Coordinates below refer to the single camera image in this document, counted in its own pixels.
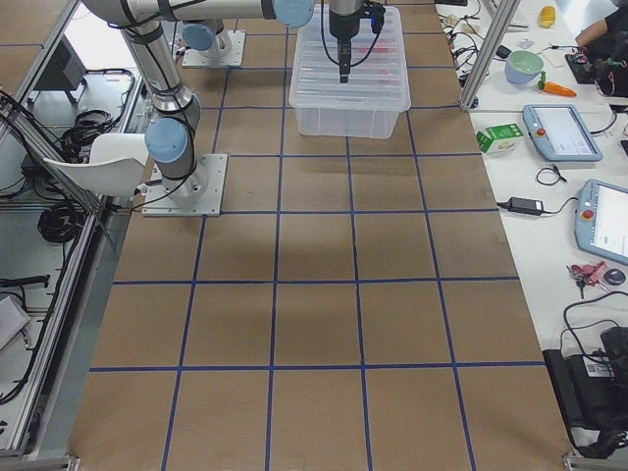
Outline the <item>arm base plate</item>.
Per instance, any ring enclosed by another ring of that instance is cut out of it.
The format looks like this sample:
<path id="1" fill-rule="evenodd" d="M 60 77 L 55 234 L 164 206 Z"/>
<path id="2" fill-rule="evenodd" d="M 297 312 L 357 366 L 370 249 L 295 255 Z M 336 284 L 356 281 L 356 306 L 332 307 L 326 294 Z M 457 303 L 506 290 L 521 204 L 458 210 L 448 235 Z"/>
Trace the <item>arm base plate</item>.
<path id="1" fill-rule="evenodd" d="M 202 154 L 196 160 L 195 172 L 179 187 L 179 183 L 163 179 L 156 164 L 151 180 L 161 180 L 145 192 L 147 203 L 140 207 L 148 217 L 216 217 L 221 213 L 227 154 Z"/>
<path id="2" fill-rule="evenodd" d="M 186 47 L 183 66 L 185 68 L 238 68 L 242 62 L 245 32 L 243 30 L 226 30 L 232 41 L 232 49 L 226 55 L 210 57 L 199 51 Z"/>

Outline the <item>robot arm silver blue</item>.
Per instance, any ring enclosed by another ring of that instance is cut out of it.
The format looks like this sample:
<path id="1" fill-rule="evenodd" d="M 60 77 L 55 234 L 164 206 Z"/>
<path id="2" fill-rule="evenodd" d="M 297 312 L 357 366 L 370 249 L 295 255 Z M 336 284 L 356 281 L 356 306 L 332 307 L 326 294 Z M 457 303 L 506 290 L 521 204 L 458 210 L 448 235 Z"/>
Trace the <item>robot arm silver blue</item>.
<path id="1" fill-rule="evenodd" d="M 232 41 L 223 20 L 183 21 L 183 45 L 210 57 L 226 55 Z"/>
<path id="2" fill-rule="evenodd" d="M 219 24 L 224 19 L 277 20 L 300 28 L 311 20 L 313 1 L 85 1 L 83 5 L 109 27 L 119 29 L 143 78 L 154 96 L 158 120 L 166 118 L 187 127 L 183 151 L 193 152 L 197 123 L 192 114 L 200 109 L 193 93 L 183 85 L 162 28 L 163 22 L 193 25 Z M 331 1 L 321 8 L 329 18 L 328 30 L 337 41 L 340 82 L 347 83 L 353 68 L 351 40 L 368 20 L 379 36 L 384 26 L 385 7 L 373 1 Z"/>

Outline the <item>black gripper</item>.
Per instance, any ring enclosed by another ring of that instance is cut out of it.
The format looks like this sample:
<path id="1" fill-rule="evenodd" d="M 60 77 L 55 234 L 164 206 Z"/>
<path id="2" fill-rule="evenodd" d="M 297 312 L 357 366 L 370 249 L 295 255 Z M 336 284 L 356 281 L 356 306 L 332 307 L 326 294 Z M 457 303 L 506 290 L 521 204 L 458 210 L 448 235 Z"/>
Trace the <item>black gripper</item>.
<path id="1" fill-rule="evenodd" d="M 340 82 L 348 82 L 351 71 L 351 39 L 359 32 L 362 2 L 330 0 L 329 30 L 338 43 Z"/>

